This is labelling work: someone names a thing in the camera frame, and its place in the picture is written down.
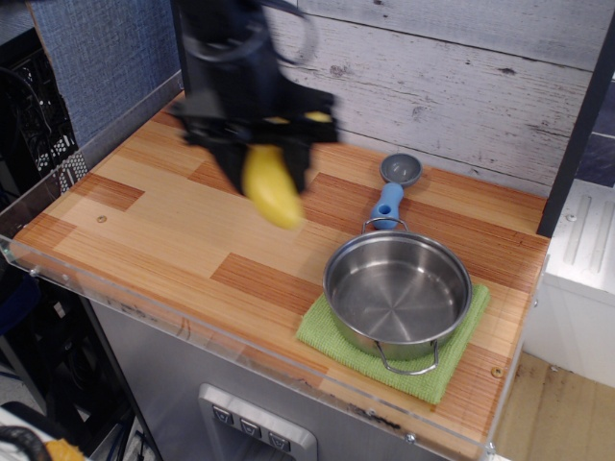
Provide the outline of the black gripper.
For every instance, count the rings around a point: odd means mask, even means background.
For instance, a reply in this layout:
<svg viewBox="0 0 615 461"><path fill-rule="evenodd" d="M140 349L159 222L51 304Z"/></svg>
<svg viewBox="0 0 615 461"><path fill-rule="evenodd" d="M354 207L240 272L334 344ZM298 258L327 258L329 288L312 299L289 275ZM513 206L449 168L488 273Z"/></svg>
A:
<svg viewBox="0 0 615 461"><path fill-rule="evenodd" d="M171 110L185 140L209 147L237 192L243 191L246 145L282 145L287 171L302 194L312 143L338 140L334 97L287 79L268 52L230 62L200 60L196 72L195 86Z"/></svg>

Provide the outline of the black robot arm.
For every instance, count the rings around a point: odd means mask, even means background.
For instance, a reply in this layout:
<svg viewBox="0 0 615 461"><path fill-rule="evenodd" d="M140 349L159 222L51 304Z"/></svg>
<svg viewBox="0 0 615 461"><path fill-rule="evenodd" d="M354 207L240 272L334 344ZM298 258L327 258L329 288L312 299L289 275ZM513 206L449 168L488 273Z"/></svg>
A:
<svg viewBox="0 0 615 461"><path fill-rule="evenodd" d="M267 9L303 21L302 56L276 49ZM185 141L208 150L237 192L249 147L272 144L296 188L305 190L312 145L337 140L334 97L291 82L280 65L311 58L312 21L285 1L177 1L174 15L185 98L171 113Z"/></svg>

